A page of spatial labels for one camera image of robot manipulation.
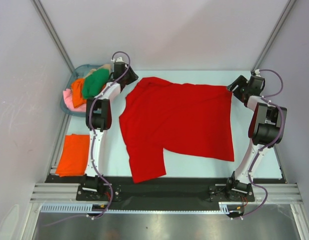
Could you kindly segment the red t shirt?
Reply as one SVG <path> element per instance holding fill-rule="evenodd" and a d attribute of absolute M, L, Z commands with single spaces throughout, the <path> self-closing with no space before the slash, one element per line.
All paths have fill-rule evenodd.
<path fill-rule="evenodd" d="M 166 174 L 164 150 L 235 160 L 232 94 L 225 86 L 144 77 L 125 101 L 119 125 L 134 183 Z"/>

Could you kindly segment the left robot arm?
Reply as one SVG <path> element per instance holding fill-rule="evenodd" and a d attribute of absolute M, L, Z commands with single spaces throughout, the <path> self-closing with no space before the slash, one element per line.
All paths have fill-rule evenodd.
<path fill-rule="evenodd" d="M 104 89 L 87 100 L 85 122 L 89 129 L 89 150 L 86 168 L 77 189 L 77 201 L 107 200 L 107 195 L 111 193 L 107 190 L 110 184 L 102 172 L 106 136 L 112 125 L 111 104 L 125 86 L 137 79 L 138 75 L 128 63 L 116 61 Z"/>

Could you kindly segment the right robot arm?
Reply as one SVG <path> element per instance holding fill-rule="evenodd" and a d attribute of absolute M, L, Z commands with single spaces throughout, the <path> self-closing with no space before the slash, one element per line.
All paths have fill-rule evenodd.
<path fill-rule="evenodd" d="M 246 79 L 240 75 L 227 86 L 234 97 L 253 111 L 248 129 L 249 145 L 237 169 L 227 179 L 225 196 L 230 201 L 239 201 L 253 193 L 255 171 L 269 149 L 280 143 L 285 129 L 287 108 L 272 103 L 261 95 L 265 79 L 251 75 Z"/>

